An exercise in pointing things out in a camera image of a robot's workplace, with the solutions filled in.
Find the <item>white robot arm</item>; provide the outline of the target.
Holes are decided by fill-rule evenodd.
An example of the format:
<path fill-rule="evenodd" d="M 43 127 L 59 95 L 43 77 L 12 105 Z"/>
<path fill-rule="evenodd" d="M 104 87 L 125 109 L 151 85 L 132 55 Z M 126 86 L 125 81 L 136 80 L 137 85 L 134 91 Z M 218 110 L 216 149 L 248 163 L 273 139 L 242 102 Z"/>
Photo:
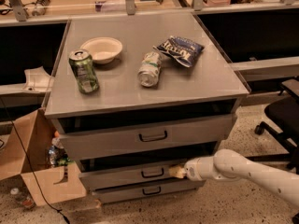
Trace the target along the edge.
<path fill-rule="evenodd" d="M 213 156 L 196 157 L 171 166 L 169 174 L 195 182 L 208 179 L 235 181 L 243 178 L 299 206 L 299 175 L 250 161 L 231 149 L 221 149 Z"/>

